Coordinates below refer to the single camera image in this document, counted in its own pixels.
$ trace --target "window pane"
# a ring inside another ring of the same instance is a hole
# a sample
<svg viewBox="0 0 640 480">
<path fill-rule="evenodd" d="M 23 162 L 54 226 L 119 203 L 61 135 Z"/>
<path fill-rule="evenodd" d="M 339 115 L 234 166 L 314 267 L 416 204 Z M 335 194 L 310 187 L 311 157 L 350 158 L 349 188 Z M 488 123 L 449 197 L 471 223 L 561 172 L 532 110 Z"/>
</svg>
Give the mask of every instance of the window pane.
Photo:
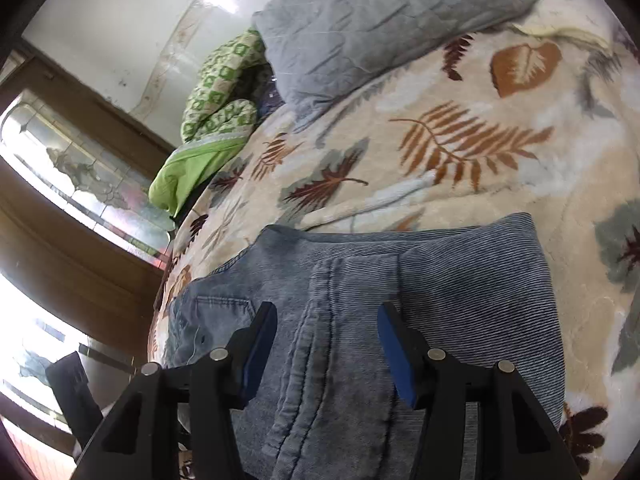
<svg viewBox="0 0 640 480">
<path fill-rule="evenodd" d="M 0 125 L 0 155 L 33 187 L 97 234 L 164 268 L 174 223 L 149 202 L 149 179 L 28 90 Z"/>
</svg>

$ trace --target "beige blanket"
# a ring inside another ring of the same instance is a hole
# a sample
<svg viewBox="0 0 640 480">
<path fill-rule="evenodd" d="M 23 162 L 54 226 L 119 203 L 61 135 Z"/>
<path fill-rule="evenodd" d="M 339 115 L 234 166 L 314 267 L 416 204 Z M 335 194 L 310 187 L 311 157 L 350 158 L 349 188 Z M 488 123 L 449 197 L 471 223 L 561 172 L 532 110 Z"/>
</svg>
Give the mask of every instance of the beige blanket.
<svg viewBox="0 0 640 480">
<path fill-rule="evenodd" d="M 561 433 L 583 475 L 613 478 L 640 438 L 640 66 L 623 44 L 609 56 L 470 34 L 295 136 L 293 119 L 286 106 L 273 114 L 178 232 L 150 357 L 162 361 L 168 302 L 267 224 L 406 231 L 527 211 L 562 327 Z"/>
</svg>

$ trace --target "gray denim garment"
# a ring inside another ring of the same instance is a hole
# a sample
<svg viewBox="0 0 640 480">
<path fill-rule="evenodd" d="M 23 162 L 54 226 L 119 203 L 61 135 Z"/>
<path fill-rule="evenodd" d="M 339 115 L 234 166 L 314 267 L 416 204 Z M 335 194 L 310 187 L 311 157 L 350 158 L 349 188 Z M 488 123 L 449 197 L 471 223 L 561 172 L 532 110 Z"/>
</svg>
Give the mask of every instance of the gray denim garment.
<svg viewBox="0 0 640 480">
<path fill-rule="evenodd" d="M 261 301 L 278 332 L 258 391 L 233 415 L 245 471 L 266 479 L 405 479 L 424 412 L 396 397 L 377 309 L 462 362 L 516 364 L 558 427 L 564 360 L 549 270 L 531 217 L 478 228 L 315 234 L 267 226 L 170 306 L 165 361 L 193 363 L 249 325 Z M 467 423 L 473 419 L 468 410 Z M 467 435 L 467 447 L 474 436 Z M 463 478 L 472 478 L 472 464 Z"/>
</svg>

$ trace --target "silver bolt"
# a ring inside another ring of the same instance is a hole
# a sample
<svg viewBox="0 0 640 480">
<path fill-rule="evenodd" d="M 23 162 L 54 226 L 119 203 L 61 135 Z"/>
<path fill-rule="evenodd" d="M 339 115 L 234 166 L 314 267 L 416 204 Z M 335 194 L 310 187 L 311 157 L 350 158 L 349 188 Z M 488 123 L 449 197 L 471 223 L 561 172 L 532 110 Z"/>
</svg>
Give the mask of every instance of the silver bolt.
<svg viewBox="0 0 640 480">
<path fill-rule="evenodd" d="M 502 361 L 498 361 L 498 369 L 501 372 L 510 374 L 516 369 L 516 367 L 511 361 L 507 361 L 506 359 L 503 359 Z"/>
<path fill-rule="evenodd" d="M 222 361 L 226 359 L 229 355 L 229 352 L 226 348 L 214 348 L 210 353 L 209 357 L 211 357 L 214 361 Z"/>
<path fill-rule="evenodd" d="M 447 356 L 445 351 L 440 348 L 430 348 L 427 355 L 429 356 L 429 359 L 434 361 L 442 361 Z"/>
<path fill-rule="evenodd" d="M 140 373 L 143 375 L 153 375 L 160 369 L 160 365 L 158 363 L 150 362 L 142 365 L 140 368 Z"/>
</svg>

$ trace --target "wall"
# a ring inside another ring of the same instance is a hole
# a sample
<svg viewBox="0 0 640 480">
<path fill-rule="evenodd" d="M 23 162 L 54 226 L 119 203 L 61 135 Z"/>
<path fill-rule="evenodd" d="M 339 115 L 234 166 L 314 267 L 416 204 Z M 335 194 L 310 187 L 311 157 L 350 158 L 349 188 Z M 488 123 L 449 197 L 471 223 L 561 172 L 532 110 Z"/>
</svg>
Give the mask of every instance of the wall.
<svg viewBox="0 0 640 480">
<path fill-rule="evenodd" d="M 178 146 L 202 61 L 268 1 L 47 0 L 23 36 Z"/>
</svg>

